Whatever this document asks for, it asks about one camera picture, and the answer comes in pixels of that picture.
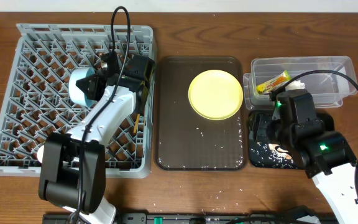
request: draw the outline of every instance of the white background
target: white background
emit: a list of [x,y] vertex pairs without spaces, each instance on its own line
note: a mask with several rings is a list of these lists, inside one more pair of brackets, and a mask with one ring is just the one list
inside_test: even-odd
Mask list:
[[358,0],[0,0],[6,12],[358,12]]

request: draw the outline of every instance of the food packet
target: food packet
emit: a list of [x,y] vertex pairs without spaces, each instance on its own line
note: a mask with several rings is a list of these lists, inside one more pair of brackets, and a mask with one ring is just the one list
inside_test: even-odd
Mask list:
[[276,77],[272,78],[271,80],[257,85],[256,91],[260,95],[270,93],[274,89],[284,85],[284,83],[286,83],[290,79],[291,79],[291,77],[289,76],[288,72],[285,70],[283,73],[277,75]]

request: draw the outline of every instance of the green light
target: green light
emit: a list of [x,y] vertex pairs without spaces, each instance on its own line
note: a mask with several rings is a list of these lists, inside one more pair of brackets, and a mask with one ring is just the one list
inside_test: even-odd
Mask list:
[[325,149],[328,149],[328,147],[326,145],[320,145],[320,149],[325,150]]

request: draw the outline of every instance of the yellow plate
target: yellow plate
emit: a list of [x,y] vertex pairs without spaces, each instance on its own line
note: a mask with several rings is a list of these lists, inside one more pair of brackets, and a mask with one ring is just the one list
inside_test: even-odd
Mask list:
[[234,76],[220,70],[208,70],[197,75],[189,87],[189,101],[204,118],[230,118],[241,107],[242,87]]

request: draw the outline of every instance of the wooden tabletop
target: wooden tabletop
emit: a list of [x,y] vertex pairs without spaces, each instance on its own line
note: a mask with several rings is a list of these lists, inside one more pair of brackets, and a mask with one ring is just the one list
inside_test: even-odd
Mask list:
[[[17,23],[109,24],[110,19],[111,13],[0,12],[0,109],[20,37]],[[245,73],[255,58],[346,55],[358,82],[358,14],[131,13],[131,21],[153,28],[159,59],[227,55],[237,58]],[[120,14],[116,24],[125,23]],[[358,155],[358,95],[327,112]],[[38,184],[38,178],[0,177],[0,223],[40,223],[46,212],[64,212],[39,199]],[[297,205],[332,212],[304,171],[250,164],[237,172],[167,172],[153,163],[144,179],[108,179],[105,196],[124,212],[242,214]]]

